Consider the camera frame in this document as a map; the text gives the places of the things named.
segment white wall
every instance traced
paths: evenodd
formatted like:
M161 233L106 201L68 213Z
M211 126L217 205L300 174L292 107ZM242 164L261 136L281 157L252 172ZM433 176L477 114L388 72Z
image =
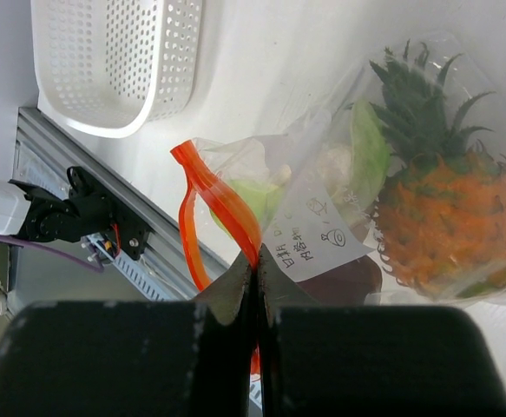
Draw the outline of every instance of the white wall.
M0 179L10 179L17 108L35 103L30 0L0 0Z

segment green vegetable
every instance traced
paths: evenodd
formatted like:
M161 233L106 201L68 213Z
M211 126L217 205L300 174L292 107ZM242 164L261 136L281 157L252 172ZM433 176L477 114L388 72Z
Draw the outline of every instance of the green vegetable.
M228 180L227 185L249 206L261 227L273 219L285 193L284 187L252 180ZM228 233L212 210L210 214L216 224Z
M381 122L366 100L352 108L352 177L349 189L361 210L368 209L384 186L390 167L390 151L382 135Z

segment pineapple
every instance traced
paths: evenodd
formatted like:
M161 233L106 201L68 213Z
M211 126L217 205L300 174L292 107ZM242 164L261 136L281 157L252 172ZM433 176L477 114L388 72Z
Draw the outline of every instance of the pineapple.
M379 251L398 283L421 295L484 295L506 288L506 158L495 161L481 142L469 147L472 134L489 129L463 119L490 93L471 97L448 123L444 83L459 56L429 82L423 48L414 63L409 43L403 56L386 49L385 65L371 62L385 103L373 108L404 163L378 196Z

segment wire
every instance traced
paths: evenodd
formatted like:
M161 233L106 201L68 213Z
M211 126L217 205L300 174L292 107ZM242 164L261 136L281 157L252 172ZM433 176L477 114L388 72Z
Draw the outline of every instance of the wire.
M118 224L114 223L112 228L114 228L115 231L115 245L117 246L117 252L115 253L114 258L117 258L122 252L122 238L120 237L120 227Z
M95 264L92 264L87 261L83 261L73 255L66 254L65 252L62 252L61 250L49 248L48 246L41 245L40 243L22 241L21 239L17 239L15 237L11 237L11 236L0 235L0 242L9 243L10 245L21 246L22 248L40 249L40 250L42 250L44 252L48 252L52 255L60 256L63 259L67 259L68 261L72 261L72 262L76 263L77 265L79 265L83 268L89 269L89 270L96 272L98 274L101 274L102 272L104 272L104 266L102 265L102 263L98 259L97 255L94 256ZM95 248L92 245L90 245L90 247L91 247L91 250L94 251L94 254L97 254L95 251Z

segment white paper label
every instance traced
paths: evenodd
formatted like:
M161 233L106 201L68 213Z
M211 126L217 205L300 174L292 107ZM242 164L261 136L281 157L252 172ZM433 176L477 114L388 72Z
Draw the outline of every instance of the white paper label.
M345 265L373 249L360 243L309 169L290 189L263 242L282 271L301 282Z

